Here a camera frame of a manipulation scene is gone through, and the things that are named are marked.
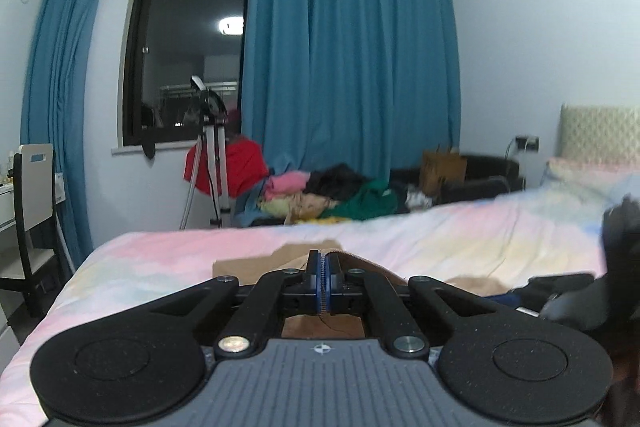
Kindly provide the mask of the tan shirt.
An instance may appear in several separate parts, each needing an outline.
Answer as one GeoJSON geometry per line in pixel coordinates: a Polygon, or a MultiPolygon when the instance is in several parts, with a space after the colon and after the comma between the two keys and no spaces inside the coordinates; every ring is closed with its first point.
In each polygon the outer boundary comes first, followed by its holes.
{"type": "MultiPolygon", "coordinates": [[[[217,260],[213,263],[213,277],[233,275],[241,285],[252,285],[268,272],[299,269],[304,271],[309,265],[311,251],[329,254],[336,251],[341,258],[343,269],[361,268],[385,275],[390,283],[405,285],[406,280],[397,274],[357,255],[344,251],[340,243],[327,239],[321,243],[287,243],[268,256],[217,260]]],[[[505,294],[509,288],[493,277],[453,277],[447,284],[469,291],[469,293],[490,297],[505,294]]],[[[337,338],[360,339],[364,329],[360,319],[347,314],[331,315],[323,312],[318,317],[299,314],[285,320],[282,329],[283,338],[337,338]]]]}

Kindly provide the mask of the yellow garment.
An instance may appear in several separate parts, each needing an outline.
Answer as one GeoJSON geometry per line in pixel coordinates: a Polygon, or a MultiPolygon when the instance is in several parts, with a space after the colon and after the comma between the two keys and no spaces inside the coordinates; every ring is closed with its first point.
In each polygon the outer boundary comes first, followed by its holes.
{"type": "Polygon", "coordinates": [[[284,223],[286,225],[295,225],[295,223],[303,223],[303,222],[337,223],[337,222],[348,221],[348,218],[332,217],[332,216],[324,214],[326,211],[329,211],[331,209],[324,210],[321,213],[321,215],[320,215],[320,217],[318,219],[309,219],[309,220],[302,220],[302,221],[290,220],[290,219],[288,219],[288,199],[290,197],[275,198],[275,199],[271,199],[271,200],[263,200],[262,202],[260,202],[258,204],[258,208],[260,210],[262,210],[262,212],[267,213],[267,215],[269,215],[270,217],[283,218],[284,219],[284,223]]]}

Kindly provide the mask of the tan garment on pile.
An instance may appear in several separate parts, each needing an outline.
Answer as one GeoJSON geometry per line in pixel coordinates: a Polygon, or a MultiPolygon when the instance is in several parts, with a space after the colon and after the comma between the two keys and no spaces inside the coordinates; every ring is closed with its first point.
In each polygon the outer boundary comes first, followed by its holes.
{"type": "Polygon", "coordinates": [[[288,199],[288,219],[302,221],[318,219],[324,210],[333,209],[337,200],[311,193],[296,193],[288,199]]]}

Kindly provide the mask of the pastel bed sheet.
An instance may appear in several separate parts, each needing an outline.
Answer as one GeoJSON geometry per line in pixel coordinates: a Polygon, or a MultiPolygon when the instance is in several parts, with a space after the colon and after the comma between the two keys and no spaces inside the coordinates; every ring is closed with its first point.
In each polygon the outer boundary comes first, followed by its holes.
{"type": "Polygon", "coordinates": [[[602,215],[639,193],[637,167],[550,160],[544,183],[493,199],[334,225],[136,232],[96,248],[26,338],[1,376],[1,421],[40,426],[46,417],[29,379],[37,349],[73,326],[202,283],[216,262],[264,257],[288,244],[334,247],[398,277],[444,282],[486,277],[514,288],[531,277],[602,274],[602,215]]]}

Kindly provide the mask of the green garment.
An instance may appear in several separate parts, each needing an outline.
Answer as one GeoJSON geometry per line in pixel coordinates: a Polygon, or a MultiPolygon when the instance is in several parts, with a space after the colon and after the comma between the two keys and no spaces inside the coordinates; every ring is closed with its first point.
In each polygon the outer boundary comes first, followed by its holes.
{"type": "Polygon", "coordinates": [[[366,221],[394,215],[398,207],[398,196],[388,183],[384,180],[373,180],[363,184],[354,197],[332,208],[329,215],[366,221]]]}

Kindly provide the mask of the pink garment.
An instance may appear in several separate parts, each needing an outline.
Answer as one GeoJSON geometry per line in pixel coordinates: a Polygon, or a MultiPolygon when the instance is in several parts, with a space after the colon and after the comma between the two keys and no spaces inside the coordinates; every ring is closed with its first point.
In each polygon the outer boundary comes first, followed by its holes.
{"type": "Polygon", "coordinates": [[[310,179],[310,173],[306,171],[293,170],[270,176],[264,185],[262,197],[265,200],[282,198],[298,192],[303,192],[310,179]]]}

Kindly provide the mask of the black garment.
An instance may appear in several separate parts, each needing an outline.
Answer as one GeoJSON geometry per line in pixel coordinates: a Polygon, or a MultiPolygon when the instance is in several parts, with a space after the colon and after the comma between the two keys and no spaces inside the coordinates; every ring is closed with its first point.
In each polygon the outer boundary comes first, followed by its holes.
{"type": "Polygon", "coordinates": [[[370,178],[363,176],[343,162],[343,164],[337,164],[328,169],[314,170],[310,174],[303,192],[337,200],[337,202],[346,202],[370,181],[370,178]]]}

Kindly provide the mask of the red garment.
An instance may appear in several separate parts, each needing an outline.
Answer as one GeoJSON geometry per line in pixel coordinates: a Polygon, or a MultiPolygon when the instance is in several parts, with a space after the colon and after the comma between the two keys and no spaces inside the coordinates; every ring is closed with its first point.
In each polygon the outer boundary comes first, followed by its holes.
{"type": "MultiPolygon", "coordinates": [[[[196,146],[192,146],[186,154],[183,180],[191,182],[195,165],[196,146]]],[[[203,194],[210,195],[207,170],[207,150],[203,147],[198,165],[195,187],[203,194]]],[[[255,184],[270,176],[262,149],[249,139],[240,138],[226,147],[226,165],[228,193],[231,198],[237,198],[248,191],[255,184]]]]}

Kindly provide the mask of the brown paper bag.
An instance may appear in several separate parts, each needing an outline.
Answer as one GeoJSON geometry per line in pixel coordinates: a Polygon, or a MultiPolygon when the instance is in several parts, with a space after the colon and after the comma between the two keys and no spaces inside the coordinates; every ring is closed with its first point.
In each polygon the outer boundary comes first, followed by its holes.
{"type": "Polygon", "coordinates": [[[445,182],[463,182],[468,161],[455,150],[424,150],[420,167],[420,189],[436,196],[445,182]]]}

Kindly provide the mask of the beige headboard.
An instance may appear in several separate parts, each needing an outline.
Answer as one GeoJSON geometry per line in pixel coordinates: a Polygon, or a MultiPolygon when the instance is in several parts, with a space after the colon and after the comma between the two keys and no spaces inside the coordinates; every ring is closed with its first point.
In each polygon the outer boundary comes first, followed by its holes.
{"type": "Polygon", "coordinates": [[[638,106],[563,105],[559,155],[586,164],[639,164],[638,106]]]}

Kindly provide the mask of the silver tripod with phone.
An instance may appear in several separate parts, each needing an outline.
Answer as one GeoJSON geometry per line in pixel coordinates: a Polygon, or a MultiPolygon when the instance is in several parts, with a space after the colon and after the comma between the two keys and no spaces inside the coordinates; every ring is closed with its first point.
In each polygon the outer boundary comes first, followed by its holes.
{"type": "Polygon", "coordinates": [[[202,157],[205,157],[205,181],[209,188],[209,198],[214,212],[214,217],[209,220],[209,223],[218,229],[227,228],[231,221],[226,139],[228,110],[222,98],[209,89],[201,77],[192,76],[191,86],[198,94],[198,104],[200,104],[200,132],[195,143],[189,190],[186,194],[179,230],[183,231],[189,221],[202,157]]]}

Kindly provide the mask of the blue curtain right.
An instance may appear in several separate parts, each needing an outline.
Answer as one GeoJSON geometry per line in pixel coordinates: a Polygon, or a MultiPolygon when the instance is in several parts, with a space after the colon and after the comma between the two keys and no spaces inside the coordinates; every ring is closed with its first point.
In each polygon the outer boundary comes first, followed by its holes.
{"type": "Polygon", "coordinates": [[[269,165],[385,178],[457,146],[452,0],[247,0],[241,114],[269,165]]]}

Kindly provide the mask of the blue curtain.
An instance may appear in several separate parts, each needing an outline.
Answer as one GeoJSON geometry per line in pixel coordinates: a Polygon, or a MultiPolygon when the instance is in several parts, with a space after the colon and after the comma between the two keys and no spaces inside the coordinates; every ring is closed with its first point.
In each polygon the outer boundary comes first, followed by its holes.
{"type": "Polygon", "coordinates": [[[78,268],[93,251],[84,131],[88,58],[100,0],[43,0],[30,49],[21,119],[23,144],[49,143],[66,199],[61,228],[78,268]]]}
{"type": "Polygon", "coordinates": [[[457,146],[452,0],[247,0],[241,114],[269,165],[385,178],[457,146]]]}

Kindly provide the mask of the white dresser desk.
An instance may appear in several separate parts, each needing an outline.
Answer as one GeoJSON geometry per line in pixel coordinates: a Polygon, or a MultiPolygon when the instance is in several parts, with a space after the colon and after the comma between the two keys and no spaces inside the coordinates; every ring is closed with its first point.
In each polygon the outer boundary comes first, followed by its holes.
{"type": "MultiPolygon", "coordinates": [[[[9,184],[1,185],[1,276],[9,277],[20,255],[15,235],[13,190],[9,184]]],[[[20,349],[9,318],[23,303],[17,291],[1,291],[1,369],[5,369],[20,349]]]]}

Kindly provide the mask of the black and grey chair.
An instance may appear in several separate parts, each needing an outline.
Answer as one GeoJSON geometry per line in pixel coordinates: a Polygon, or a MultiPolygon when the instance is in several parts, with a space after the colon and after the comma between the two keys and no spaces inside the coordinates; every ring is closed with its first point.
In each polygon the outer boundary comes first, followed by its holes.
{"type": "Polygon", "coordinates": [[[38,285],[62,260],[56,239],[55,153],[50,143],[23,144],[13,156],[13,209],[16,245],[1,251],[1,289],[23,297],[31,317],[43,317],[38,285]],[[32,245],[30,233],[44,225],[49,247],[32,245]]]}

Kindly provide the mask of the dark window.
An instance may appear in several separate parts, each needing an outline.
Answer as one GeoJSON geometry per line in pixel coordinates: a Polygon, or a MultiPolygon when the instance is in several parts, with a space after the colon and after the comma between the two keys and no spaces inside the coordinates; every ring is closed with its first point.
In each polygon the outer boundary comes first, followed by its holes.
{"type": "Polygon", "coordinates": [[[239,121],[246,0],[134,0],[122,87],[122,143],[193,140],[198,76],[239,121]]]}

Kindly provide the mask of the blue curtain left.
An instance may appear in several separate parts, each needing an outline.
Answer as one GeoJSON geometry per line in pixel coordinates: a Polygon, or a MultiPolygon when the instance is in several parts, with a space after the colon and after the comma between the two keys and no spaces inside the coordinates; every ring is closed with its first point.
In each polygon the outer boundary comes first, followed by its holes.
{"type": "Polygon", "coordinates": [[[100,0],[43,0],[30,49],[21,119],[23,144],[49,143],[66,199],[61,228],[78,268],[93,251],[84,131],[88,58],[100,0]]]}

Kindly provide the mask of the wall power socket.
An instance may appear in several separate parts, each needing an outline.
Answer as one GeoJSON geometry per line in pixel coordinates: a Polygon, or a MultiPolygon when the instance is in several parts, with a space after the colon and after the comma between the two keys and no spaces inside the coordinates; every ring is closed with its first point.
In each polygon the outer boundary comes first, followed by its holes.
{"type": "Polygon", "coordinates": [[[539,138],[533,135],[518,135],[514,138],[518,152],[537,153],[539,150],[539,138]]]}

